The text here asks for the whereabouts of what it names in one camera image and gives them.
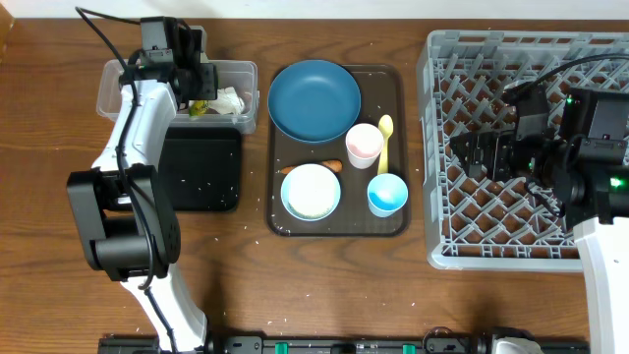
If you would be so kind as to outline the grey dishwasher rack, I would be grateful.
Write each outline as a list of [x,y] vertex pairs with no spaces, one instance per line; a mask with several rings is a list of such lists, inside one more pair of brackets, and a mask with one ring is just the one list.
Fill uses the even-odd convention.
[[432,31],[417,64],[423,125],[423,184],[429,263],[438,269],[579,272],[571,231],[553,216],[550,191],[522,178],[468,177],[450,149],[453,136],[510,130],[505,89],[569,61],[625,53],[625,32]]

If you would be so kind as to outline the black rectangular tray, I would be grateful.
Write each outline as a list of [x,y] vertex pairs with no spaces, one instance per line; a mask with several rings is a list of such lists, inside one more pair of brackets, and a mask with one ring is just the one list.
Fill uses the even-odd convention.
[[242,134],[234,128],[170,128],[158,174],[172,207],[234,210],[240,198],[242,156]]

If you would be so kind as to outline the orange carrot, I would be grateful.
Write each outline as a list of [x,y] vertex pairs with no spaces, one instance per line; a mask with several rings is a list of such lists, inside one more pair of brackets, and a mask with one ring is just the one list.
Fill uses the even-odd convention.
[[[343,169],[343,164],[339,159],[319,161],[316,163],[316,165],[324,166],[328,168],[329,170],[331,170],[333,173],[340,173]],[[280,173],[287,175],[288,173],[290,173],[292,170],[296,168],[297,168],[297,165],[287,166],[287,167],[282,168],[280,170]]]

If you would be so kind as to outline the snack wrapper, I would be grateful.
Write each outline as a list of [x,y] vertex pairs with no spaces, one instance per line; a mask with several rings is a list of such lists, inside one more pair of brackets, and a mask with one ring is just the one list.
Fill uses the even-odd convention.
[[209,111],[215,111],[221,115],[238,115],[245,111],[244,100],[237,94],[233,87],[220,88],[215,100],[197,100],[189,108],[191,117],[202,116]]

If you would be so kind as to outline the light blue plastic cup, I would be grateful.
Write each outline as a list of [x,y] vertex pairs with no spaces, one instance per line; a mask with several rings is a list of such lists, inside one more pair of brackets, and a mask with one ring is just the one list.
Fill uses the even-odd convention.
[[401,209],[407,203],[408,196],[407,184],[394,174],[376,175],[368,183],[368,207],[377,217],[385,218]]

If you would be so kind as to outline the brown serving tray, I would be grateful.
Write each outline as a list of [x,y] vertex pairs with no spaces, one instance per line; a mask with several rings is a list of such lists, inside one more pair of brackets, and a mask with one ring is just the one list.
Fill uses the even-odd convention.
[[[406,121],[402,79],[389,65],[347,65],[345,67],[361,90],[362,108],[357,121],[376,125],[380,117],[393,118],[394,132],[388,141],[389,171],[408,179]],[[409,224],[410,205],[405,204],[392,215],[381,218],[368,207],[367,187],[376,175],[374,164],[367,169],[353,167],[343,137],[322,145],[299,143],[285,136],[274,124],[269,125],[267,195],[264,220],[280,236],[292,237],[395,237]],[[343,168],[337,174],[340,202],[331,215],[319,221],[303,221],[283,206],[280,195],[285,167],[322,160],[337,159]]]

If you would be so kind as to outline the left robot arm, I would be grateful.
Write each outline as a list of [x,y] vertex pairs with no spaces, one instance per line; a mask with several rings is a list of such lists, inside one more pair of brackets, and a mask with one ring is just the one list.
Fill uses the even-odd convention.
[[67,193],[88,265],[141,304],[155,337],[111,335],[100,353],[213,353],[205,313],[177,266],[179,222],[158,176],[167,131],[193,100],[217,97],[217,74],[204,54],[206,33],[173,17],[135,22],[142,46],[118,60],[121,107],[109,141]]

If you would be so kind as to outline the yellow plastic spoon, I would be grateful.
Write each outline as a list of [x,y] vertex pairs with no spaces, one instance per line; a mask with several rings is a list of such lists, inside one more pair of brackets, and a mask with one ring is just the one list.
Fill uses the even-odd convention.
[[394,123],[390,115],[383,115],[378,121],[378,129],[382,134],[382,150],[379,155],[377,174],[388,172],[388,141],[394,132]]

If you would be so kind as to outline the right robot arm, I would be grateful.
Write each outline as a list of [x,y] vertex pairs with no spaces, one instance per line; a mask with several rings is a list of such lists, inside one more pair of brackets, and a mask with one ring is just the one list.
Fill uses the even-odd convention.
[[506,93],[518,121],[512,130],[471,132],[450,148],[471,178],[522,177],[550,189],[572,231],[582,263],[594,353],[628,350],[628,96],[572,88],[558,130],[547,125],[542,86]]

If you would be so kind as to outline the pink plastic cup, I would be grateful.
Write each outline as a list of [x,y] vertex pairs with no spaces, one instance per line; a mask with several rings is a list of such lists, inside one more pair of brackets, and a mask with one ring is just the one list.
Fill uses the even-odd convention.
[[375,125],[357,124],[347,132],[345,145],[351,165],[358,169],[367,169],[382,152],[383,135]]

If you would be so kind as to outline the dark blue bowl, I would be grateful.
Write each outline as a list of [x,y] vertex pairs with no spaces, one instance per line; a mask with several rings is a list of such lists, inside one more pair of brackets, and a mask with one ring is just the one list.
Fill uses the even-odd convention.
[[305,144],[324,144],[345,134],[357,121],[362,95],[344,67],[326,60],[291,64],[273,79],[267,97],[271,121],[285,136]]

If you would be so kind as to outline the clear plastic waste bin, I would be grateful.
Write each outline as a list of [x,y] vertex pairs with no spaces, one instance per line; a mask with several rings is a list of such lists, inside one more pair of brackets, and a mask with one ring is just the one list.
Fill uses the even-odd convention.
[[[210,63],[217,69],[218,98],[200,103],[191,101],[193,112],[187,109],[178,112],[171,125],[234,128],[241,134],[253,133],[259,104],[257,65],[236,60],[210,60]],[[105,64],[100,80],[96,112],[112,121],[117,119],[120,111],[122,96],[118,78],[122,72],[119,62],[110,60]]]

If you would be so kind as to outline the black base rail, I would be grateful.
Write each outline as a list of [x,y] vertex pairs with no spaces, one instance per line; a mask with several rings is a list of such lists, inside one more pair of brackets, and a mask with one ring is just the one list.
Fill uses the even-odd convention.
[[[256,336],[232,336],[209,349],[178,353],[219,354],[402,354],[402,353],[490,353],[488,340],[433,337],[425,342],[411,340],[272,340]],[[589,344],[580,341],[541,343],[542,353],[586,354]],[[156,337],[106,337],[99,339],[98,354],[171,353],[159,348]]]

